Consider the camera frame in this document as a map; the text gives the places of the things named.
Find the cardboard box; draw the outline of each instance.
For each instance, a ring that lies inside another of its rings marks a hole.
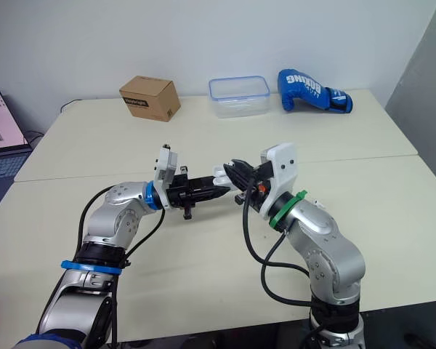
[[[135,76],[119,92],[137,118],[169,121],[181,106],[171,80]]]

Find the green ring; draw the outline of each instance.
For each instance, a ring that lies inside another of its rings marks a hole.
[[[277,214],[271,219],[270,221],[270,227],[275,228],[275,226],[278,224],[278,222],[289,212],[291,211],[292,207],[294,207],[295,204],[297,204],[299,201],[303,200],[305,195],[307,195],[307,191],[303,190],[298,192],[295,197],[293,197],[291,200],[286,202],[284,206],[279,210]]]

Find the white table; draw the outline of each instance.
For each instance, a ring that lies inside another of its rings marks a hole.
[[[169,143],[192,176],[232,157],[259,163],[259,152],[292,141],[299,163],[416,155],[416,150],[368,90],[351,91],[350,114],[313,107],[286,113],[278,95],[261,116],[218,119],[209,98],[182,97],[168,123],[131,116],[122,99],[73,103],[62,113],[16,181],[150,171]]]
[[[0,204],[0,348],[35,329],[62,273],[61,260],[74,253],[79,215],[92,195],[107,185],[152,175],[12,186]],[[326,206],[365,257],[361,310],[436,300],[436,178],[418,156],[303,163],[295,190],[302,188],[309,191],[308,199]],[[142,219],[138,238],[158,218]],[[250,228],[263,255],[278,234],[257,214],[251,215]],[[274,258],[302,262],[287,242]],[[276,292],[309,298],[303,275],[275,268],[268,274]],[[118,303],[120,340],[307,317],[306,308],[282,305],[263,292],[259,264],[243,242],[241,208],[230,194],[198,204],[191,221],[184,221],[181,211],[168,214],[123,272]]]

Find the plastic container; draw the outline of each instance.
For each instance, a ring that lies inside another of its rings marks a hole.
[[[270,89],[263,76],[213,79],[209,91],[219,118],[265,114],[270,109]]]

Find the blue boxing glove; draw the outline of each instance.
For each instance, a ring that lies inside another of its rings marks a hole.
[[[325,111],[350,113],[352,98],[344,91],[323,87],[307,74],[295,69],[283,69],[278,74],[278,91],[285,111],[294,109],[294,98]]]

